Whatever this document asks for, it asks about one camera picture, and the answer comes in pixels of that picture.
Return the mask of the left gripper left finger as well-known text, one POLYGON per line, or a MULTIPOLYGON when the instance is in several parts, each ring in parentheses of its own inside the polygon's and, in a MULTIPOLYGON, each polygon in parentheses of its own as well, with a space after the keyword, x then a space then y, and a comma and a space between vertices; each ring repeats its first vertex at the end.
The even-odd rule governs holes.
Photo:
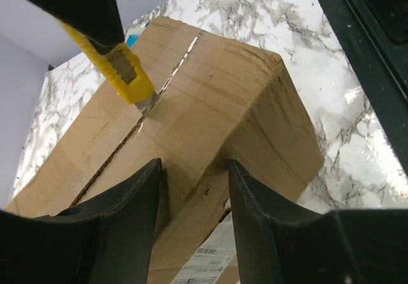
POLYGON ((1 213, 2 283, 145 283, 162 163, 55 216, 1 213))

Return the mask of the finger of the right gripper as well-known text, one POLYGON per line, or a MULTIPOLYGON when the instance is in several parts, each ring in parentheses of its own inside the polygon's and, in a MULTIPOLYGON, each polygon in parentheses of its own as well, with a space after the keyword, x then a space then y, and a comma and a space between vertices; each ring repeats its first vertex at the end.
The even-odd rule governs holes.
POLYGON ((116 0, 27 0, 82 33, 100 54, 124 41, 116 0))

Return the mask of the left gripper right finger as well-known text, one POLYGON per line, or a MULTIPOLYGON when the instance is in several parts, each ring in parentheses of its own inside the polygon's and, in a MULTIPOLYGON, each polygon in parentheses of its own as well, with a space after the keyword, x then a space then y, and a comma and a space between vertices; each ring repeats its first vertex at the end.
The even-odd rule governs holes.
POLYGON ((407 211, 319 214, 254 178, 237 160, 228 184, 241 283, 406 283, 407 211))

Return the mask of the yellow utility knife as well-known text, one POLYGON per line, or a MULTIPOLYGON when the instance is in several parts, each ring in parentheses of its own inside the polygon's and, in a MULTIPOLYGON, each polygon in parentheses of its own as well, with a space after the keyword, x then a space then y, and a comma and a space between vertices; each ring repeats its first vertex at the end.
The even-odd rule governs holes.
POLYGON ((133 104, 145 117, 158 99, 153 83, 142 68, 140 59, 125 42, 101 46, 88 37, 59 21, 82 52, 106 77, 117 94, 133 104))

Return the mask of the brown cardboard express box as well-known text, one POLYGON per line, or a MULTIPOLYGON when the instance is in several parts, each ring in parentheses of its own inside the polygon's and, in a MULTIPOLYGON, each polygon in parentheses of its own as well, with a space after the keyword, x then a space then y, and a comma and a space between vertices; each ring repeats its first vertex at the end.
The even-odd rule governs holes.
POLYGON ((281 56, 166 17, 133 46, 160 91, 143 117, 103 84, 5 212, 55 216, 162 163, 145 283, 169 283, 224 216, 228 162, 296 200, 323 165, 281 56))

